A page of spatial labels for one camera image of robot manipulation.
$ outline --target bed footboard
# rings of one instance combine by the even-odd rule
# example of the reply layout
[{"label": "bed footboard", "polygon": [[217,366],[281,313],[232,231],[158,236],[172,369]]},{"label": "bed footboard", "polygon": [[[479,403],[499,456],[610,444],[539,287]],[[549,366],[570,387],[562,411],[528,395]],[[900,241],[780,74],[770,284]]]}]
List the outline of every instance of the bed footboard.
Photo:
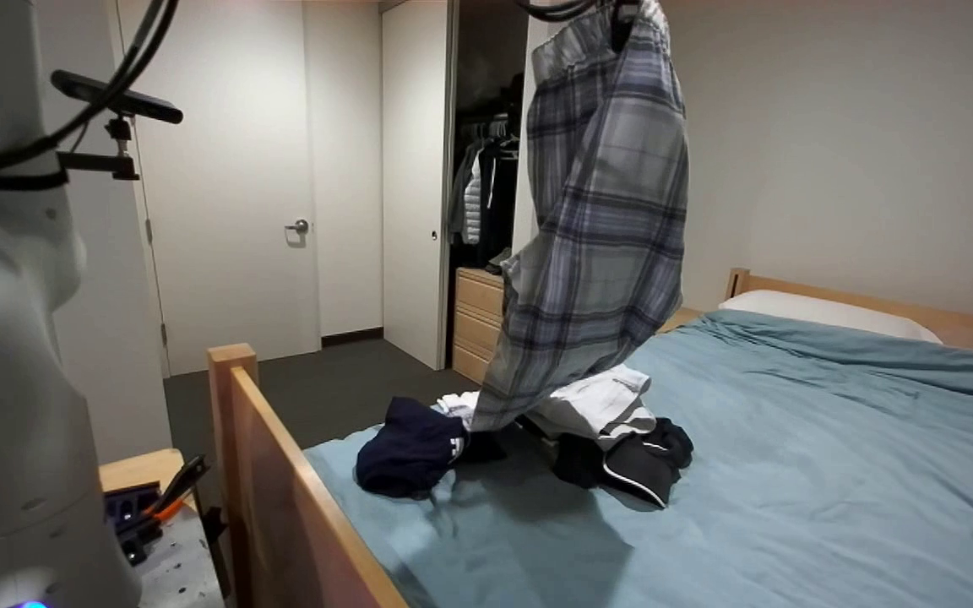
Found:
[{"label": "bed footboard", "polygon": [[243,608],[404,608],[404,596],[258,387],[251,344],[210,351],[232,598]]}]

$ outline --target wooden cabinet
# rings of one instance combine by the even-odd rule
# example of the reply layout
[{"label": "wooden cabinet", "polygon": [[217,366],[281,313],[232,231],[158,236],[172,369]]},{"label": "wooden cabinet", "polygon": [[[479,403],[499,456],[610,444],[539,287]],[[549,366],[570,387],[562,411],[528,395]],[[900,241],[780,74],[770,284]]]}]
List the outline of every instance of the wooden cabinet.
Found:
[{"label": "wooden cabinet", "polygon": [[452,373],[485,384],[499,334],[504,280],[487,271],[457,271]]}]

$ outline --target pillow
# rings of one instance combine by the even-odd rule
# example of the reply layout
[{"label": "pillow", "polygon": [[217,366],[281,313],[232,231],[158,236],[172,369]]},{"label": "pillow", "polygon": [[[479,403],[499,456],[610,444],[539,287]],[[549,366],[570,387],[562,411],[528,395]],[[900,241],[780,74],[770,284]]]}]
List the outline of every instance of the pillow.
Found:
[{"label": "pillow", "polygon": [[930,326],[924,326],[913,319],[854,308],[841,302],[805,296],[805,293],[746,292],[746,293],[724,302],[721,308],[943,344]]}]

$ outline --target wooden bed frame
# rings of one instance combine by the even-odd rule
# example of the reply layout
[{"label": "wooden bed frame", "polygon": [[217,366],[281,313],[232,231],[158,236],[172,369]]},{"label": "wooden bed frame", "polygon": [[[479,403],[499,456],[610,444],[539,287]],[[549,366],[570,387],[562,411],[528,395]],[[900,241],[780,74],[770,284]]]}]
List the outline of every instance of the wooden bed frame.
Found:
[{"label": "wooden bed frame", "polygon": [[[910,308],[737,271],[730,293],[744,292],[814,293],[905,313],[945,344],[973,351],[973,313]],[[210,399],[237,605],[404,608],[407,598],[258,387],[258,355],[248,344],[210,351]]]}]

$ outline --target baseboard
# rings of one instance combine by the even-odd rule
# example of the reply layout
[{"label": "baseboard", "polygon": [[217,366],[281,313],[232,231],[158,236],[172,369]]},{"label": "baseboard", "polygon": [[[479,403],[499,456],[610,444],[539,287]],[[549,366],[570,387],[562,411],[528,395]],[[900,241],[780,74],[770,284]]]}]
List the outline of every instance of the baseboard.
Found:
[{"label": "baseboard", "polygon": [[324,334],[320,347],[356,344],[356,342],[382,342],[382,326],[350,331],[350,334]]}]

